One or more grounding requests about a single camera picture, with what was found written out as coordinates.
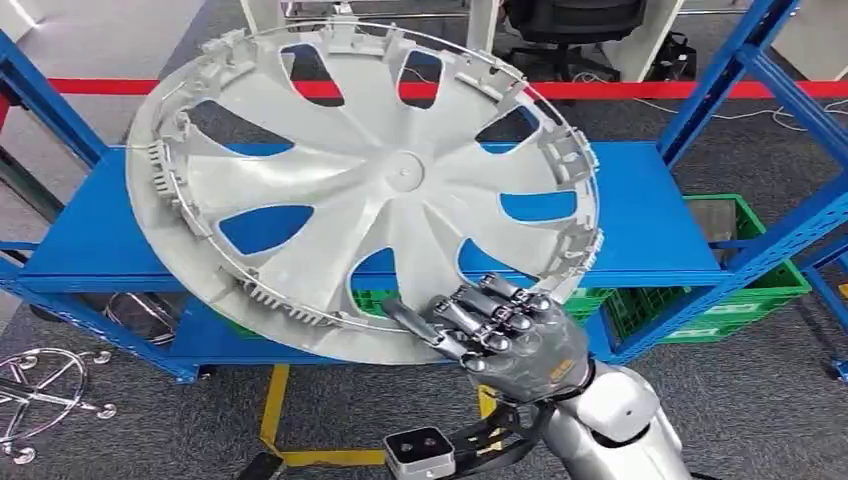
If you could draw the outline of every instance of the robotic finger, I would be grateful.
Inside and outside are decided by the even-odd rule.
[[[450,359],[461,362],[469,353],[468,348],[450,332],[427,322],[398,298],[383,300],[383,311],[431,348]]]

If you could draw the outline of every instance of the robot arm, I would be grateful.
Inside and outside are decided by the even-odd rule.
[[[681,443],[653,388],[589,356],[582,329],[547,295],[489,274],[437,297],[423,316],[399,300],[386,313],[498,392],[482,422],[446,437],[433,428],[386,437],[400,480],[455,479],[520,461],[544,439],[574,480],[685,480]],[[518,407],[532,404],[530,428]],[[512,436],[501,451],[486,447]]]

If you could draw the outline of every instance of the white cabinet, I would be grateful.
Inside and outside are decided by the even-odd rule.
[[[848,1],[803,0],[772,43],[809,80],[848,74]]]
[[[0,0],[0,30],[17,42],[44,18],[34,0]]]

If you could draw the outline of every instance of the desk leg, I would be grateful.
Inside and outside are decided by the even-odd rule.
[[[250,33],[263,32],[285,25],[279,0],[241,0]]]
[[[475,51],[492,52],[500,4],[500,0],[471,0],[466,47]]]

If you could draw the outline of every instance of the green crate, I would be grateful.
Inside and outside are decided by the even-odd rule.
[[[696,195],[685,198],[736,202],[736,236],[740,240],[755,238],[766,231],[765,225],[739,195]],[[728,296],[719,305],[695,317],[669,335],[663,343],[720,340],[811,290],[809,282],[787,260],[746,288]],[[605,308],[617,335],[624,339],[653,320],[668,303],[689,291],[689,287],[619,289],[605,302]]]

